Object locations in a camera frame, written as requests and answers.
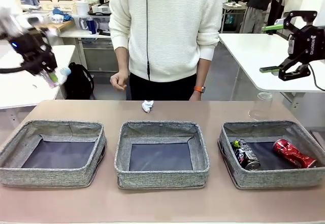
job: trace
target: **watch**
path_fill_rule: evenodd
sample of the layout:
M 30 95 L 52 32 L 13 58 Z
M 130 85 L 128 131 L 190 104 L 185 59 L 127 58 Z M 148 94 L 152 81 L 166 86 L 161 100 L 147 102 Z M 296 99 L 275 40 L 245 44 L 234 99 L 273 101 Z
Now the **watch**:
M 198 91 L 200 93 L 204 93 L 205 92 L 205 87 L 204 86 L 203 87 L 195 86 L 194 90 Z

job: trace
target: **black backpack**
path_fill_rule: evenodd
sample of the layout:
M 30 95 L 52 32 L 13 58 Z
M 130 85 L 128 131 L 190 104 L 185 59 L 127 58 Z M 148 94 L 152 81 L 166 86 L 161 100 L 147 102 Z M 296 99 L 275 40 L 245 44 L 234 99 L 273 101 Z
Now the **black backpack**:
M 70 75 L 64 87 L 67 93 L 67 100 L 88 100 L 93 93 L 94 82 L 89 71 L 80 64 L 72 62 L 69 65 Z

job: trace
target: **black pants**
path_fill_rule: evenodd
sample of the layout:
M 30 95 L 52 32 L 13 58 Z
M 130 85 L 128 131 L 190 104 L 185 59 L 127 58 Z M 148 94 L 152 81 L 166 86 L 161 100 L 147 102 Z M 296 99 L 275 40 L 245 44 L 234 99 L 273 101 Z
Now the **black pants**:
M 268 26 L 274 25 L 274 22 L 282 17 L 282 13 L 284 10 L 284 6 L 281 6 L 280 12 L 277 13 L 279 8 L 279 2 L 276 0 L 272 0 L 271 2 L 271 9 L 270 9 L 270 14 L 269 14 L 269 19 L 268 19 Z M 271 30 L 268 33 L 275 34 L 276 30 Z
M 196 84 L 196 74 L 174 82 L 157 83 L 130 74 L 133 101 L 188 101 Z

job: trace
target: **empty basket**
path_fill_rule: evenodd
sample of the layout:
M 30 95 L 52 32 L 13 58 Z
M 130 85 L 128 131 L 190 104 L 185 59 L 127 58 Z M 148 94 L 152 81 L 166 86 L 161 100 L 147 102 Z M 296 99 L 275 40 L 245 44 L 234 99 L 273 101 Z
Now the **empty basket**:
M 258 171 L 242 168 L 231 143 L 244 139 L 261 163 Z M 302 154 L 317 159 L 317 167 L 297 169 L 273 152 L 279 139 L 290 141 Z M 237 188 L 309 187 L 321 184 L 325 174 L 325 151 L 300 125 L 292 121 L 227 122 L 219 146 Z
M 0 152 L 0 182 L 19 187 L 85 187 L 105 153 L 97 122 L 33 120 Z
M 115 154 L 121 188 L 201 188 L 210 163 L 200 127 L 180 121 L 128 121 Z

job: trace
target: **black can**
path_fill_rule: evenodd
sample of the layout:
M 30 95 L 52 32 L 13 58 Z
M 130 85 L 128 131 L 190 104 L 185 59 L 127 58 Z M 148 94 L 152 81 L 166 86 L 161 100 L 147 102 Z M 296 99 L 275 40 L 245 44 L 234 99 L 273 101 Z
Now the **black can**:
M 261 164 L 254 154 L 253 150 L 245 142 L 245 140 L 236 140 L 233 142 L 232 147 L 235 152 L 235 156 L 242 168 L 248 171 L 257 170 Z

